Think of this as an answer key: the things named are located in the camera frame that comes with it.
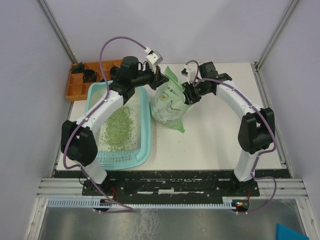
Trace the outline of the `green cat litter bag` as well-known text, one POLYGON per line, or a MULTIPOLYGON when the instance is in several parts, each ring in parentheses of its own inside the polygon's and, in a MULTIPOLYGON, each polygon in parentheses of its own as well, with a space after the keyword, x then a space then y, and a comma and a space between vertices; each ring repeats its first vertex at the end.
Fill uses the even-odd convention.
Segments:
POLYGON ((182 117, 193 106, 186 104, 185 88, 169 66, 166 67, 164 76, 168 81, 157 89, 149 102, 151 116, 163 126, 184 133, 182 117))

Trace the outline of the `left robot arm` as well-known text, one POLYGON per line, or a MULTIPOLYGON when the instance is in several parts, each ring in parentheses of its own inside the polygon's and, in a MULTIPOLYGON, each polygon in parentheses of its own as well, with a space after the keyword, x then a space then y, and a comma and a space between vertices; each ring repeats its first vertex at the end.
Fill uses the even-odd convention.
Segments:
POLYGON ((63 157, 75 161, 84 170, 94 181, 93 189, 99 195, 106 195, 111 183, 106 180, 107 172, 97 159, 95 134, 116 110, 129 101, 136 88, 149 85, 156 90, 168 82, 159 67, 162 60, 156 52, 148 54, 145 63, 139 62, 135 56, 124 57, 120 66, 111 67, 112 82, 100 100, 77 120, 66 120, 62 124, 60 146, 63 157))

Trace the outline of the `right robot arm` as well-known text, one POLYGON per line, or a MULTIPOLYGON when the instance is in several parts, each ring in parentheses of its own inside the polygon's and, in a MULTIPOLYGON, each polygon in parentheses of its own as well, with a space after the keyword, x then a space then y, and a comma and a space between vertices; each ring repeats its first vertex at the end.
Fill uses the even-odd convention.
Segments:
POLYGON ((277 148, 275 114, 246 97, 227 73, 218 73, 213 62, 197 64, 191 70, 185 63, 181 74, 188 78, 183 83, 185 103, 193 105, 203 96, 214 94, 223 100, 240 119, 237 135, 241 147, 240 157, 229 183, 231 193, 242 195, 248 189, 247 182, 255 178, 255 170, 261 155, 277 148))

